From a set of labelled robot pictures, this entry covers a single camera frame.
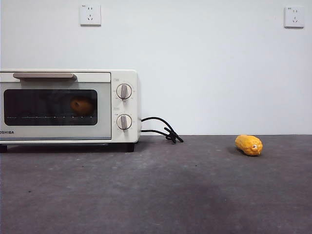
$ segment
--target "white toaster oven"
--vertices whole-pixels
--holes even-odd
[[[141,129],[132,70],[2,70],[0,147],[9,144],[127,143]]]

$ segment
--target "oven door handle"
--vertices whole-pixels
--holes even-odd
[[[73,73],[58,72],[16,72],[13,74],[16,79],[33,79],[33,78],[61,78],[61,79],[77,79]]]

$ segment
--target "temperature dial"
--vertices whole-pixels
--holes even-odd
[[[131,127],[132,119],[128,115],[120,115],[117,119],[117,126],[120,129],[126,130]]]
[[[127,84],[121,84],[120,86],[117,87],[116,92],[117,92],[118,97],[124,100],[131,96],[132,89]]]

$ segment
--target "electrical outlet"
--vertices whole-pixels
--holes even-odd
[[[101,5],[82,5],[80,25],[101,25]]]
[[[304,27],[304,8],[303,7],[285,7],[285,28],[303,28]]]

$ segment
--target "power cord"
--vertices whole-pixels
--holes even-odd
[[[166,133],[163,133],[163,132],[160,132],[160,131],[157,131],[157,130],[151,130],[151,129],[149,129],[149,130],[141,130],[141,132],[143,132],[143,133],[148,133],[149,132],[149,133],[162,134],[162,135],[166,136],[167,140],[172,140],[172,142],[174,144],[176,144],[176,139],[178,139],[180,142],[183,142],[183,139],[181,137],[179,137],[179,135],[173,130],[173,128],[170,126],[170,124],[167,121],[163,120],[162,118],[148,117],[148,118],[142,119],[141,121],[144,122],[144,121],[147,121],[147,120],[150,120],[150,119],[157,119],[157,120],[160,120],[163,123],[165,123],[168,126],[168,128],[170,128],[170,129],[168,129],[168,128],[164,127],[164,129],[167,132],[169,132],[169,134],[166,134]]]

